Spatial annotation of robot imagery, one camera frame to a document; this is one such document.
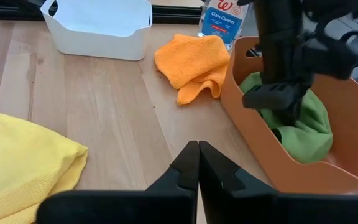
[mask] orange basket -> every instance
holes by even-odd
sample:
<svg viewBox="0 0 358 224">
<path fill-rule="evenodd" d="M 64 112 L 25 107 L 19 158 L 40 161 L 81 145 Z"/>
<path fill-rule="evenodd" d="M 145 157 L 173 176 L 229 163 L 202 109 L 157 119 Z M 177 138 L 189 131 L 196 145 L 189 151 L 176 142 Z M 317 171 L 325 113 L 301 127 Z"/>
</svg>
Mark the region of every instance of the orange basket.
<svg viewBox="0 0 358 224">
<path fill-rule="evenodd" d="M 358 191 L 358 83 L 317 75 L 311 88 L 327 108 L 333 146 L 325 160 L 300 164 L 284 150 L 256 110 L 242 106 L 239 84 L 262 71 L 262 57 L 246 57 L 257 37 L 236 41 L 221 101 L 260 165 L 281 192 L 343 194 Z"/>
</svg>

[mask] wooden tabletop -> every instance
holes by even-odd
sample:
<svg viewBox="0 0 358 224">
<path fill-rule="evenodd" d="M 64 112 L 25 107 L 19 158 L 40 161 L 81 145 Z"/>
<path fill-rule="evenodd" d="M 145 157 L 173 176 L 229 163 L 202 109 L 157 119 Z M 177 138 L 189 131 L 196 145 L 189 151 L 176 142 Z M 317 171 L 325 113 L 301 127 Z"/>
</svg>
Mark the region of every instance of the wooden tabletop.
<svg viewBox="0 0 358 224">
<path fill-rule="evenodd" d="M 44 22 L 0 21 L 0 113 L 88 146 L 78 189 L 145 189 L 191 140 L 208 141 L 269 183 L 219 100 L 203 91 L 178 106 L 177 91 L 156 71 L 159 47 L 197 31 L 154 24 L 147 56 L 130 62 L 63 55 Z"/>
</svg>

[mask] yellow microfiber cloth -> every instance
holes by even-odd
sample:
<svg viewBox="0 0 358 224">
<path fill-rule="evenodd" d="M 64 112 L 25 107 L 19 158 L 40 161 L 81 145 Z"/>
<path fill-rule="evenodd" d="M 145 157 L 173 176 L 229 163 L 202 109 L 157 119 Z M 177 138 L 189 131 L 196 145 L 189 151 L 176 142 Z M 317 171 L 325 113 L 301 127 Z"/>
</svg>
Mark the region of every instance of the yellow microfiber cloth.
<svg viewBox="0 0 358 224">
<path fill-rule="evenodd" d="M 32 223 L 48 196 L 72 189 L 88 149 L 39 125 L 0 114 L 0 223 Z"/>
<path fill-rule="evenodd" d="M 179 90 L 177 103 L 191 103 L 205 88 L 213 98 L 221 95 L 230 56 L 216 35 L 189 37 L 176 34 L 173 40 L 155 52 L 157 68 Z"/>
</svg>

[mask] microfiber cloth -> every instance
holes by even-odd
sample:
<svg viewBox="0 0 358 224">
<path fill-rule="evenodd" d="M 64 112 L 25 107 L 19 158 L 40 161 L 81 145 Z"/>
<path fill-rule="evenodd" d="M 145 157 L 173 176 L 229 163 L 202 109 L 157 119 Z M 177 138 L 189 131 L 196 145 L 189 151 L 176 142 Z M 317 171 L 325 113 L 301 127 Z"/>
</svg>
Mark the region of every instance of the microfiber cloth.
<svg viewBox="0 0 358 224">
<path fill-rule="evenodd" d="M 48 196 L 71 190 L 88 149 L 28 121 L 0 114 L 0 223 L 32 223 Z"/>
<path fill-rule="evenodd" d="M 240 89 L 246 94 L 261 84 L 260 73 L 253 73 L 241 83 Z M 303 97 L 300 118 L 295 126 L 284 126 L 271 110 L 262 109 L 259 113 L 296 161 L 308 164 L 327 156 L 333 144 L 333 133 L 326 108 L 311 90 Z"/>
<path fill-rule="evenodd" d="M 213 98 L 221 95 L 230 56 L 216 35 L 189 37 L 176 34 L 173 40 L 155 52 L 157 68 L 179 90 L 177 103 L 191 103 L 205 88 Z"/>
</svg>

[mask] bottle label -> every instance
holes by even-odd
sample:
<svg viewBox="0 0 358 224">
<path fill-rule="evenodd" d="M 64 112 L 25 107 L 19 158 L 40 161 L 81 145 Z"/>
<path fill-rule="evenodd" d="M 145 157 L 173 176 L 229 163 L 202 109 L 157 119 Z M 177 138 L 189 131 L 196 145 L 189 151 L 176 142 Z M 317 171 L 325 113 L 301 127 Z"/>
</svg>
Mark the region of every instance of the bottle label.
<svg viewBox="0 0 358 224">
<path fill-rule="evenodd" d="M 225 44 L 230 44 L 239 32 L 246 10 L 236 0 L 211 0 L 201 31 L 204 35 L 220 36 Z"/>
</svg>

